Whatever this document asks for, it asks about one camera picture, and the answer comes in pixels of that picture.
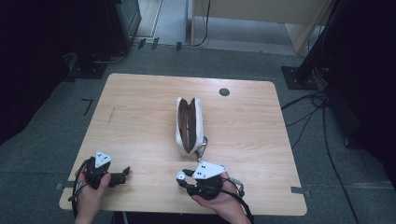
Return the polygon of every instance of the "tiled floor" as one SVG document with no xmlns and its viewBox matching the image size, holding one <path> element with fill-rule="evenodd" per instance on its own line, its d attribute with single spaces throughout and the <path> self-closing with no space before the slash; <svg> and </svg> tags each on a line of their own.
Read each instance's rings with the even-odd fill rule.
<svg viewBox="0 0 396 224">
<path fill-rule="evenodd" d="M 147 11 L 149 10 L 148 5 L 152 5 L 152 11 L 156 11 L 158 6 L 152 4 L 152 2 L 157 1 L 141 0 L 139 2 L 143 16 L 142 21 L 152 20 L 144 17 L 145 15 L 155 16 L 155 14 L 147 13 Z M 196 17 L 195 24 L 195 44 L 199 44 L 205 36 L 205 18 Z M 143 29 L 148 28 L 142 23 L 139 30 Z M 160 44 L 175 45 L 177 42 L 182 42 L 183 45 L 189 45 L 191 43 L 191 0 L 190 2 L 189 0 L 163 0 L 158 24 L 154 30 L 155 35 L 153 37 L 159 37 Z M 306 55 L 309 48 L 313 46 L 318 38 L 319 30 L 318 28 L 312 34 L 309 44 L 306 43 L 303 49 L 302 55 Z M 282 55 L 296 54 L 283 23 L 210 17 L 207 39 L 200 45 L 200 48 L 256 51 Z"/>
</svg>

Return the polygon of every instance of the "gray carpet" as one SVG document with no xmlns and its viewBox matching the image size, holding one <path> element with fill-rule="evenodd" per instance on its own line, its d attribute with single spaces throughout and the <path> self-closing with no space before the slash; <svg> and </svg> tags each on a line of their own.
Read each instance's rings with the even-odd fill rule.
<svg viewBox="0 0 396 224">
<path fill-rule="evenodd" d="M 0 146 L 0 223 L 73 223 L 71 211 L 59 207 L 55 184 L 66 180 L 92 118 L 106 79 L 111 73 L 183 77 L 267 80 L 276 84 L 281 105 L 314 91 L 288 90 L 280 67 L 304 60 L 282 56 L 175 46 L 137 46 L 119 63 L 110 64 L 100 80 L 63 82 L 41 106 L 28 127 Z M 88 101 L 93 104 L 86 115 Z M 292 123 L 314 110 L 309 100 L 283 111 Z M 344 147 L 343 130 L 331 108 L 326 108 L 330 153 L 360 223 L 395 223 L 396 192 L 382 164 L 367 151 Z M 288 128 L 293 145 L 304 122 Z M 303 217 L 258 216 L 256 223 L 355 223 L 347 198 L 332 169 L 323 138 L 322 111 L 316 112 L 293 149 L 306 192 L 308 212 Z M 95 223 L 109 223 L 102 212 Z"/>
</svg>

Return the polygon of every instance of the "person's right hand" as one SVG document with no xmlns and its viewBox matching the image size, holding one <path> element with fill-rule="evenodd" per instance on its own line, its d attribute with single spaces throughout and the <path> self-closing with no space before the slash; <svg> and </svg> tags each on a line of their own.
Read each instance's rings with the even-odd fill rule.
<svg viewBox="0 0 396 224">
<path fill-rule="evenodd" d="M 220 175 L 222 178 L 230 178 L 227 173 Z M 236 193 L 236 187 L 230 181 L 223 183 L 222 189 Z M 199 205 L 213 209 L 219 216 L 232 224 L 250 224 L 240 202 L 232 196 L 221 192 L 218 197 L 207 201 L 198 195 L 192 195 L 192 199 Z"/>
</svg>

